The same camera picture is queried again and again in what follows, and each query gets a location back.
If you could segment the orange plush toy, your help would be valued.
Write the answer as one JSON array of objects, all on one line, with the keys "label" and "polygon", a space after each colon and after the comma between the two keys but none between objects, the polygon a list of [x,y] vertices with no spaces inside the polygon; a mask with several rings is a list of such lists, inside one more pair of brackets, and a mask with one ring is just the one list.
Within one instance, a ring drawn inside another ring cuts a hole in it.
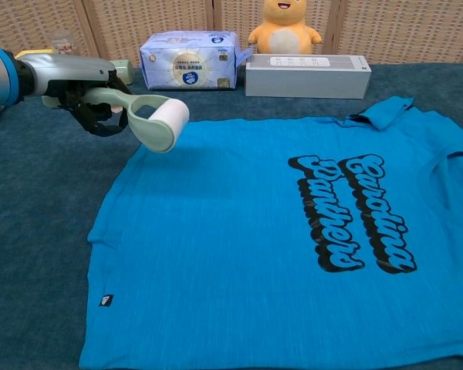
[{"label": "orange plush toy", "polygon": [[264,0],[262,23],[248,36],[258,54],[309,55],[322,36],[306,25],[307,0]]}]

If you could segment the clear jar with sticks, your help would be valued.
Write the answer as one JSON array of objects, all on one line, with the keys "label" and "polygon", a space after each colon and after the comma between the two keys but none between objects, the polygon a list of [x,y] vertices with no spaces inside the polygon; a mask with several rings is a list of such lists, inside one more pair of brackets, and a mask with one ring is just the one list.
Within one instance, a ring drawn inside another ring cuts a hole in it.
[{"label": "clear jar with sticks", "polygon": [[59,54],[69,56],[79,55],[79,49],[74,35],[71,31],[65,29],[57,30],[51,35],[51,47],[54,52]]}]

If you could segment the pale green plastic case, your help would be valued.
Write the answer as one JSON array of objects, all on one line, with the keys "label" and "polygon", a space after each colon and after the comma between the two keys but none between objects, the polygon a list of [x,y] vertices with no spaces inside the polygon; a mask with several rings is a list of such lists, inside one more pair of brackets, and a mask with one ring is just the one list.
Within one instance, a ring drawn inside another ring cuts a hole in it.
[{"label": "pale green plastic case", "polygon": [[132,85],[135,80],[135,69],[129,59],[113,59],[110,61],[117,71],[117,76],[126,84]]}]

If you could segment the green handled lint roller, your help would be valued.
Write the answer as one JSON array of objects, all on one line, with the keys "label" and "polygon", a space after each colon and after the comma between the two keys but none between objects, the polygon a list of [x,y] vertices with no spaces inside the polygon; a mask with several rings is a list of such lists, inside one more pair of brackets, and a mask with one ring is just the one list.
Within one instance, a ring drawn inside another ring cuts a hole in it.
[{"label": "green handled lint roller", "polygon": [[68,111],[85,131],[108,137],[130,128],[135,137],[155,153],[170,151],[189,121],[185,103],[159,95],[132,95],[117,89],[94,88],[82,96],[65,99],[43,96],[43,104]]}]

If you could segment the blue printed T-shirt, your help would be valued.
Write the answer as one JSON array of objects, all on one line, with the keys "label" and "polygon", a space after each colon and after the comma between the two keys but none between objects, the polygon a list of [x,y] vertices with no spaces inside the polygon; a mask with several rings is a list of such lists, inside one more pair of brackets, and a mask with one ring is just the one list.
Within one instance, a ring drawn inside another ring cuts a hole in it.
[{"label": "blue printed T-shirt", "polygon": [[133,155],[89,242],[84,370],[463,357],[463,129],[410,98],[190,123]]}]

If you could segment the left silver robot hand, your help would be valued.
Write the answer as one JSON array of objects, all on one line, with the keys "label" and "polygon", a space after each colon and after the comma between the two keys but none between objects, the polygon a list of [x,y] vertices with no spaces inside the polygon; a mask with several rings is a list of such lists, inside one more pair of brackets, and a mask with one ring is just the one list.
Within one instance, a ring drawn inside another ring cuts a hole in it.
[{"label": "left silver robot hand", "polygon": [[38,54],[16,59],[20,96],[82,96],[94,88],[111,88],[130,93],[108,60],[74,55]]}]

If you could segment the pale blue tissue pack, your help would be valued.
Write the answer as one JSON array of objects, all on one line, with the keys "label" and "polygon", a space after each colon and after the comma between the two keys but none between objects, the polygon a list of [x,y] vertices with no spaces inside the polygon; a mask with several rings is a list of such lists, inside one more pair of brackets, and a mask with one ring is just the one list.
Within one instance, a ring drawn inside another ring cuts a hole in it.
[{"label": "pale blue tissue pack", "polygon": [[234,32],[162,32],[140,47],[140,68],[149,90],[234,89],[252,53]]}]

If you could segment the grey power strip box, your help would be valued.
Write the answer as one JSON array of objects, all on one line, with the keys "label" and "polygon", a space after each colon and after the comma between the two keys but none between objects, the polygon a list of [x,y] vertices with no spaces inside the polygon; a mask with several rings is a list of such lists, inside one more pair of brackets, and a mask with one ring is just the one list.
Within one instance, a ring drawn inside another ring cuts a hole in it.
[{"label": "grey power strip box", "polygon": [[362,99],[372,70],[361,55],[254,54],[245,94],[254,97]]}]

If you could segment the woven folding screen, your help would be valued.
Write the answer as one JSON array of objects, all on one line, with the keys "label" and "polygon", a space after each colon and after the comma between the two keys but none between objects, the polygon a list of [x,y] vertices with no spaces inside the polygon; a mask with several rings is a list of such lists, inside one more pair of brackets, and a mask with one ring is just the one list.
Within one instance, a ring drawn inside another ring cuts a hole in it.
[{"label": "woven folding screen", "polygon": [[[157,32],[232,31],[241,42],[262,20],[263,0],[0,0],[0,47],[46,49],[61,31],[76,50],[139,59]],[[307,0],[318,54],[358,54],[372,64],[463,63],[463,0]]]}]

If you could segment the dark teal table cloth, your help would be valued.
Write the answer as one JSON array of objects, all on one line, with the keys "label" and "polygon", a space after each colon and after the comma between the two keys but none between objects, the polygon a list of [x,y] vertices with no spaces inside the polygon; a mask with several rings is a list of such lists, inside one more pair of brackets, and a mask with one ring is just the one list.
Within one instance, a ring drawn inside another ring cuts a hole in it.
[{"label": "dark teal table cloth", "polygon": [[[463,128],[463,64],[375,65],[363,99],[174,91],[195,120],[342,118],[410,96]],[[29,97],[0,115],[0,370],[79,370],[86,330],[86,242],[105,193],[137,149],[124,132],[86,133]]]}]

